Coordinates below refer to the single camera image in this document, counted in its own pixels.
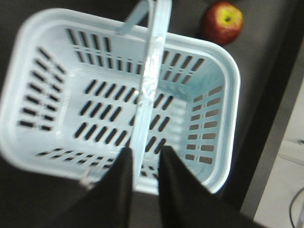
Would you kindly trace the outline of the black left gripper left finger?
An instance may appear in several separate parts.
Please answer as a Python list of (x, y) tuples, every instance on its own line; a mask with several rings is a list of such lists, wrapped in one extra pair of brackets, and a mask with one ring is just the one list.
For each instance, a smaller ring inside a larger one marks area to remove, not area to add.
[(105, 176), (55, 222), (56, 228), (126, 228), (133, 193), (133, 157), (123, 148)]

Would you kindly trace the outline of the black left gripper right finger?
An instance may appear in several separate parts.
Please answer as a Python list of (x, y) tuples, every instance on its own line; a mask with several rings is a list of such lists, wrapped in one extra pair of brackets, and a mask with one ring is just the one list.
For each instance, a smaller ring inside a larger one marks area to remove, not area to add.
[(212, 195), (170, 146), (161, 149), (158, 182), (161, 219), (165, 228), (260, 227)]

